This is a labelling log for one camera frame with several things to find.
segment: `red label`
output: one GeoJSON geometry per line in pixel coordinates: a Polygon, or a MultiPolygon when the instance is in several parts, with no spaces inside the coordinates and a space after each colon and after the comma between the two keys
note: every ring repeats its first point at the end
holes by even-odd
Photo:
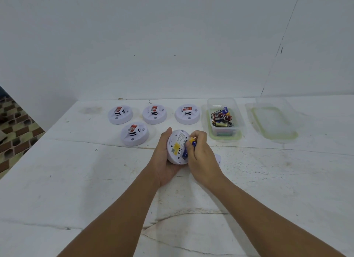
{"type": "Polygon", "coordinates": [[[129,132],[134,132],[136,127],[137,127],[136,124],[132,124],[132,126],[129,128],[129,132]]]}

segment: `right hand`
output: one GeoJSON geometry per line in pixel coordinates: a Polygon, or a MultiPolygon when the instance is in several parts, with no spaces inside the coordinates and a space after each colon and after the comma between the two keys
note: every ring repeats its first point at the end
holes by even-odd
{"type": "Polygon", "coordinates": [[[215,159],[214,152],[206,143],[206,132],[197,130],[190,136],[197,141],[195,148],[189,141],[185,143],[190,171],[197,182],[209,188],[212,182],[222,178],[224,174],[215,159]]]}

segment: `yellow sticker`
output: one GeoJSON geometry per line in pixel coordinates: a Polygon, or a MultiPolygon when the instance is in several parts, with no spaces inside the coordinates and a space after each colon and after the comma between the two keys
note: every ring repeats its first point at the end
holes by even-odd
{"type": "Polygon", "coordinates": [[[172,153],[174,153],[175,155],[177,155],[178,151],[179,151],[180,145],[178,143],[175,143],[174,147],[172,148],[172,153]]]}

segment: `left hand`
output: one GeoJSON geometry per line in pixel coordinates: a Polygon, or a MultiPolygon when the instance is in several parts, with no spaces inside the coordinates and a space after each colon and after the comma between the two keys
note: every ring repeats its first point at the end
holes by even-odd
{"type": "Polygon", "coordinates": [[[187,166],[175,165],[167,161],[167,141],[171,134],[171,127],[161,134],[153,156],[151,156],[147,165],[147,168],[153,169],[156,173],[160,182],[160,187],[168,183],[181,168],[187,166]]]}

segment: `hand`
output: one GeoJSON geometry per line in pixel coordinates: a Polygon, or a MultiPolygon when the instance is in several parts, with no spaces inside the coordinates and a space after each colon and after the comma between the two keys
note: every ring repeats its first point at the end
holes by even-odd
{"type": "Polygon", "coordinates": [[[171,127],[161,134],[153,156],[151,156],[147,165],[147,168],[153,169],[156,173],[160,182],[160,187],[168,183],[181,168],[187,166],[175,165],[167,161],[167,141],[171,134],[171,127]]]}
{"type": "Polygon", "coordinates": [[[215,159],[214,152],[206,143],[206,132],[194,131],[190,136],[197,141],[195,148],[190,142],[185,143],[190,171],[198,182],[209,188],[212,182],[224,177],[224,174],[215,159]]]}

